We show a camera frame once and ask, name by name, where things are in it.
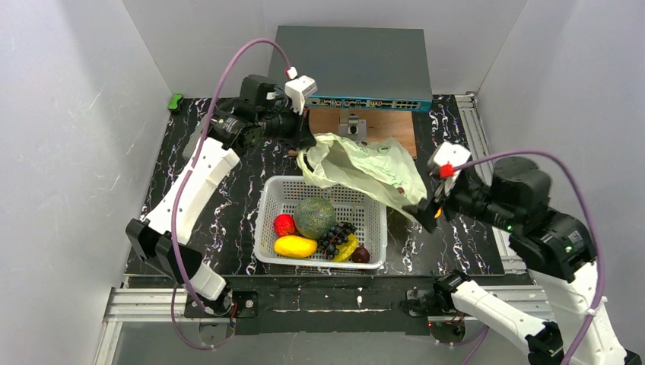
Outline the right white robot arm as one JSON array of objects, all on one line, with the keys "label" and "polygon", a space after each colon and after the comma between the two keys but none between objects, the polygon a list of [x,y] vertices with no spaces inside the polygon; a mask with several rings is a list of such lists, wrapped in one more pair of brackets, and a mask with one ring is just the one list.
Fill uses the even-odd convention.
[{"label": "right white robot arm", "polygon": [[504,336],[531,364],[639,364],[638,354],[618,341],[601,293],[600,251],[591,226],[549,204],[550,176],[525,157],[494,163],[491,184],[472,167],[454,173],[449,192],[406,211],[432,231],[440,216],[461,214],[508,233],[551,306],[551,321],[531,316],[453,270],[430,290],[409,297],[414,314],[463,312]]}]

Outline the light green plastic bag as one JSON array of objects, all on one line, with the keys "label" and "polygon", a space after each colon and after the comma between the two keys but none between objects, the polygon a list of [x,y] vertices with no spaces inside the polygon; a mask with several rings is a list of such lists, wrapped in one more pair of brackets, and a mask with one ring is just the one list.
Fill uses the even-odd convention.
[{"label": "light green plastic bag", "polygon": [[354,141],[332,133],[316,135],[297,165],[305,182],[321,189],[341,185],[410,218],[405,211],[427,198],[427,187],[410,153],[394,138]]}]

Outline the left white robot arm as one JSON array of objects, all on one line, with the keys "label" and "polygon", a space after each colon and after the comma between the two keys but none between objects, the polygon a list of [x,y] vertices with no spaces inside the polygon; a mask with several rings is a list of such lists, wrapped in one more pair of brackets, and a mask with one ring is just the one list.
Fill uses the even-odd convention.
[{"label": "left white robot arm", "polygon": [[144,217],[126,226],[137,257],[186,289],[208,314],[225,316],[233,303],[227,281],[187,246],[195,222],[221,181],[261,140],[279,141],[291,149],[316,145],[306,107],[316,90],[315,80],[306,75],[291,77],[283,87],[264,76],[245,77],[238,97],[216,103],[203,118],[195,150],[169,192]]}]

